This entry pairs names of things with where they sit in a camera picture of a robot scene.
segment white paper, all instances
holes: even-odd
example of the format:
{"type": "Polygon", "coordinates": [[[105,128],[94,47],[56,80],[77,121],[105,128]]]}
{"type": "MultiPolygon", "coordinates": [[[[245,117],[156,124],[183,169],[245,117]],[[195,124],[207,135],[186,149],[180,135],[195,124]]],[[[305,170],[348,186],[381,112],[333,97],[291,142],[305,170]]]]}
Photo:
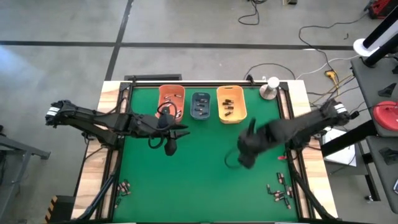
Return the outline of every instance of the white paper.
{"type": "MultiPolygon", "coordinates": [[[[331,141],[332,139],[335,139],[343,134],[345,134],[345,131],[340,131],[337,129],[331,129],[331,131],[328,131],[324,136],[323,136],[323,143],[327,143],[328,141],[331,141]]],[[[326,161],[330,162],[337,162],[340,164],[346,164],[350,166],[355,166],[356,167],[356,158],[353,157],[355,156],[355,146],[351,145],[348,146],[338,152],[335,152],[329,156],[326,156],[323,158],[326,161]]]]}

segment orange plastic basket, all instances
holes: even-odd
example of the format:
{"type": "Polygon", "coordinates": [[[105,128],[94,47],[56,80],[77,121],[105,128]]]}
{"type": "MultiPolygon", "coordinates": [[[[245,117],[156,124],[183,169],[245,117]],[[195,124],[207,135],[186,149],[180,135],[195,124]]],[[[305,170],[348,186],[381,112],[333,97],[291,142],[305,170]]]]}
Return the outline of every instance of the orange plastic basket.
{"type": "MultiPolygon", "coordinates": [[[[181,122],[182,116],[184,114],[184,101],[185,101],[185,88],[181,85],[162,85],[159,87],[159,103],[165,103],[167,100],[172,101],[177,106],[177,111],[181,111],[181,116],[175,119],[176,122],[181,122]]],[[[170,114],[175,116],[175,110],[173,105],[163,105],[163,107],[169,106],[170,114]]]]}
{"type": "Polygon", "coordinates": [[[220,86],[217,88],[218,116],[224,124],[238,124],[243,121],[248,112],[244,102],[243,89],[240,86],[220,86]],[[223,102],[233,100],[233,110],[225,109],[223,102]],[[225,113],[232,111],[232,114],[225,116],[225,113]]]}

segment small blue container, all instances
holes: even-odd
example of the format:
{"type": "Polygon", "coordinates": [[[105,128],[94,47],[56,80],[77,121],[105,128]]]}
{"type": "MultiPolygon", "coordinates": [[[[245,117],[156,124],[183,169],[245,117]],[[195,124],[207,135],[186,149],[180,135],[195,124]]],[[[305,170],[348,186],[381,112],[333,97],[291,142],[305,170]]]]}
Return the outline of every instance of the small blue container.
{"type": "Polygon", "coordinates": [[[192,94],[191,116],[197,120],[206,120],[210,117],[210,94],[200,92],[192,94]]]}

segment white cable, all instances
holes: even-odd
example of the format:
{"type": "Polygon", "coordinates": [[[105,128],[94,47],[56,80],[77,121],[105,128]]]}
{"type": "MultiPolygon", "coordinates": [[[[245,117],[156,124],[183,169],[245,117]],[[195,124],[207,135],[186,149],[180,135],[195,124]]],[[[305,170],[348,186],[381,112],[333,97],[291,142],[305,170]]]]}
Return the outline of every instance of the white cable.
{"type": "MultiPolygon", "coordinates": [[[[330,63],[330,62],[334,62],[335,60],[351,60],[351,59],[356,58],[356,57],[359,57],[359,55],[356,55],[356,56],[350,57],[350,58],[333,58],[333,59],[330,59],[330,60],[329,60],[329,63],[330,63]]],[[[306,73],[300,74],[300,75],[296,78],[296,80],[298,80],[298,79],[299,79],[301,76],[303,76],[303,75],[313,74],[313,73],[315,73],[315,72],[317,72],[317,71],[323,69],[323,67],[325,67],[325,66],[327,66],[327,65],[328,65],[328,64],[325,63],[322,67],[316,69],[315,71],[306,72],[306,73]]]]}

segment gray floor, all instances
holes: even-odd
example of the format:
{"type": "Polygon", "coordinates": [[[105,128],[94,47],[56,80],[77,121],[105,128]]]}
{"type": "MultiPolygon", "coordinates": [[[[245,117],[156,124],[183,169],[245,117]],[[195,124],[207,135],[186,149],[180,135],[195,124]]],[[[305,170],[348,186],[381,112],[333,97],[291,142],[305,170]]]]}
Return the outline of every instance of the gray floor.
{"type": "MultiPolygon", "coordinates": [[[[280,1],[270,0],[258,7],[259,26],[243,26],[236,19],[252,12],[244,0],[135,0],[123,41],[301,45],[300,27],[355,20],[367,2],[299,0],[296,6],[282,7],[280,1]]],[[[127,0],[0,0],[0,40],[114,42],[126,4],[127,0]]],[[[379,23],[365,17],[329,30],[307,29],[303,38],[314,45],[352,45],[379,23]]],[[[45,126],[45,112],[51,102],[61,99],[96,108],[112,51],[112,47],[0,46],[0,124],[10,138],[52,152],[47,161],[33,158],[11,219],[41,223],[53,195],[73,194],[83,138],[70,127],[45,126]]],[[[355,56],[353,51],[326,52],[329,59],[355,56]]],[[[280,63],[299,76],[318,69],[325,59],[312,50],[122,48],[112,80],[159,73],[181,73],[185,80],[240,80],[249,67],[264,62],[280,63]]],[[[351,74],[348,60],[331,65],[341,79],[351,74]]],[[[302,77],[307,91],[323,93],[333,86],[323,75],[326,69],[302,77]]],[[[256,68],[252,74],[292,78],[272,65],[256,68]]],[[[354,80],[343,90],[357,85],[354,80]]],[[[339,100],[352,110],[363,98],[357,89],[339,100]]],[[[366,113],[346,127],[369,119],[366,113]]],[[[363,197],[369,192],[363,177],[330,177],[339,217],[397,223],[398,216],[389,209],[381,184],[376,182],[382,201],[367,204],[363,197]]]]}

